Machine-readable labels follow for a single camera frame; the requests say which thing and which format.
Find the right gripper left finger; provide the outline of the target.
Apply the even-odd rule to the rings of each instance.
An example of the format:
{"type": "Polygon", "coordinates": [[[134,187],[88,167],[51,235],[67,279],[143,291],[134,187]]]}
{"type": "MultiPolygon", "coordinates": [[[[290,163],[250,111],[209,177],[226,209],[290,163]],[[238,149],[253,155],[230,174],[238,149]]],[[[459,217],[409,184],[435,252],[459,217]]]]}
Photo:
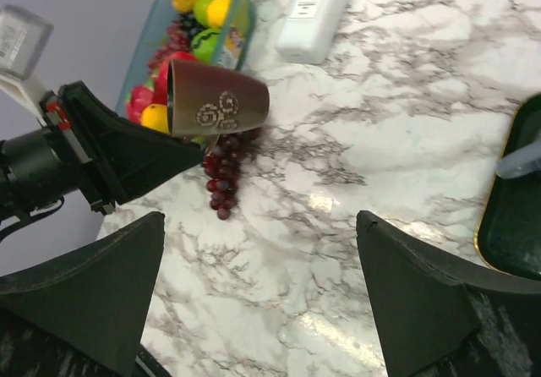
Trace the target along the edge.
{"type": "Polygon", "coordinates": [[[141,337],[164,249],[151,212],[1,278],[3,376],[163,376],[141,337]]]}

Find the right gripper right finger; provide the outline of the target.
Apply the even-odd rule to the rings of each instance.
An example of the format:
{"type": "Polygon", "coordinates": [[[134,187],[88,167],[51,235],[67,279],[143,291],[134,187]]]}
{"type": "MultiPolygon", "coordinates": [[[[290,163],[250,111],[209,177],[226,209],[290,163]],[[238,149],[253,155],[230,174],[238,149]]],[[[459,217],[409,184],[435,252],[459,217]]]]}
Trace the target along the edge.
{"type": "Polygon", "coordinates": [[[372,212],[357,244],[390,376],[538,376],[540,283],[476,265],[372,212]]]}

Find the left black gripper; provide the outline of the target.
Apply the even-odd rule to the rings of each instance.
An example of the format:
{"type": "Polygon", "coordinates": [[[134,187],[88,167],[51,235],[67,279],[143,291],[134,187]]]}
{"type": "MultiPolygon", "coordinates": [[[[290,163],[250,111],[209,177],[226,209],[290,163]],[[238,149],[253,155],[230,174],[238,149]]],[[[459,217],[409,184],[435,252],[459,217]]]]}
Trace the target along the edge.
{"type": "Polygon", "coordinates": [[[103,215],[138,199],[204,159],[197,144],[131,123],[81,81],[48,91],[44,123],[1,142],[1,220],[30,225],[80,191],[103,215]]]}

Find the brown mug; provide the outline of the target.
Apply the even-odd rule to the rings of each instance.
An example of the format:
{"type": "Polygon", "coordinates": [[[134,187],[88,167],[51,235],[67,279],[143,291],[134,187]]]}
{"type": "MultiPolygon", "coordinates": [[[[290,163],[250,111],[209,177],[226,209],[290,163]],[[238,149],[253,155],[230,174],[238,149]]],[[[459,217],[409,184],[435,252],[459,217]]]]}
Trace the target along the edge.
{"type": "Polygon", "coordinates": [[[263,82],[219,66],[173,60],[167,82],[170,133],[187,142],[202,139],[206,152],[225,134],[261,127],[270,109],[263,82]]]}

